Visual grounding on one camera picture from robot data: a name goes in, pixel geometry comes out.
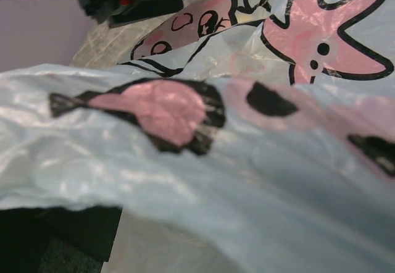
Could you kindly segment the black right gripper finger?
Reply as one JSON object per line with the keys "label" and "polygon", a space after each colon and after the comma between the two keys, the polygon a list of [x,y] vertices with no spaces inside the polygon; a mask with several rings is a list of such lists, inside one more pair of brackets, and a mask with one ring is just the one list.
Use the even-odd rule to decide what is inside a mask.
{"label": "black right gripper finger", "polygon": [[110,258],[121,209],[1,211],[1,272],[100,272]]}

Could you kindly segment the light blue printed plastic bag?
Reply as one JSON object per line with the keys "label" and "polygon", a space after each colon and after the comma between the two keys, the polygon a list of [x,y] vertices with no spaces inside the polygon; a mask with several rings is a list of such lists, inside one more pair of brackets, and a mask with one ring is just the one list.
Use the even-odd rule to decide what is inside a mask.
{"label": "light blue printed plastic bag", "polygon": [[393,272],[394,0],[202,0],[3,72],[1,211],[93,207],[100,272]]}

